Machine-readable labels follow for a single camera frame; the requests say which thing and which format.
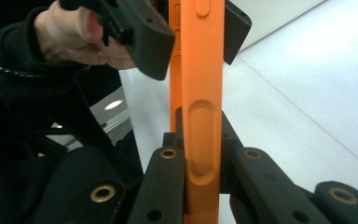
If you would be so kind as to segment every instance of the metal ring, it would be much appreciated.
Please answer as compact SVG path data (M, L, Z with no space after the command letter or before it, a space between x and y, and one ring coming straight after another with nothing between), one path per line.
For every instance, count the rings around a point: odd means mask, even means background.
M350 191L342 188L331 188L328 193L337 201L349 205L358 204L358 199Z
M159 155L164 159L173 159L176 157L177 153L174 149L169 148L169 149L162 150Z
M115 194L116 190L112 185L101 185L100 187L94 189L89 197L95 203L104 203L113 198Z
M261 159L261 153L254 149L246 149L245 156L249 159L258 160Z

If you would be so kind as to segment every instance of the orange bar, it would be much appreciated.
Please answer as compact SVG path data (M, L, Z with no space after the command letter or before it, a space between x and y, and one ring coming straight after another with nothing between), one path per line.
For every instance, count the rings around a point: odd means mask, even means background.
M218 222L224 0L181 3L185 223Z
M170 64L170 97L171 97L171 132L176 130L175 111L182 106L182 71L181 71L181 35L180 35L180 0L170 1L170 27L175 33Z

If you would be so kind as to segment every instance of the person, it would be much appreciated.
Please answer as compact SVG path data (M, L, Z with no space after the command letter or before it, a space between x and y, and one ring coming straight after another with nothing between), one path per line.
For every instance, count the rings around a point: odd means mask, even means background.
M91 88L90 95L85 94L95 103L121 85L118 69L136 66L114 38L109 37L106 46L102 37L98 15L87 8L67 11L51 0L0 1L0 223L35 221L41 195L62 163L57 155L24 161L15 158L19 126L51 125L49 113L77 79L106 89L95 93ZM134 144L133 137L118 143L120 147ZM23 202L31 198L30 203Z

